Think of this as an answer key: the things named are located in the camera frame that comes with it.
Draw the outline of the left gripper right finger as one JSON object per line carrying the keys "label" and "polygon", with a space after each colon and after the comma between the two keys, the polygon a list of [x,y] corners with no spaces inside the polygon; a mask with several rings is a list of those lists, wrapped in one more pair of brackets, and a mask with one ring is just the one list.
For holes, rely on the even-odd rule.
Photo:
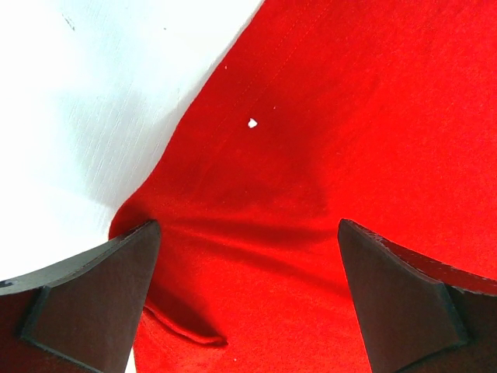
{"label": "left gripper right finger", "polygon": [[343,219],[339,249],[373,372],[494,372],[496,282]]}

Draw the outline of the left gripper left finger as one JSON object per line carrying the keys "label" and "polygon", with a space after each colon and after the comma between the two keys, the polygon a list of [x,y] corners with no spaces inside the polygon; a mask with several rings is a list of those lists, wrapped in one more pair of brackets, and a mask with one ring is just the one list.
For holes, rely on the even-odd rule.
{"label": "left gripper left finger", "polygon": [[1,282],[3,372],[123,372],[154,272],[156,221]]}

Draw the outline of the red t shirt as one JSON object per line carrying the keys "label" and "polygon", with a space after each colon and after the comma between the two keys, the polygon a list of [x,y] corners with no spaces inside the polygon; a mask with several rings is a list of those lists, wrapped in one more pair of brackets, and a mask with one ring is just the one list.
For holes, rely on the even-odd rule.
{"label": "red t shirt", "polygon": [[119,209],[139,372],[367,372],[340,220],[496,275],[496,3],[267,1]]}

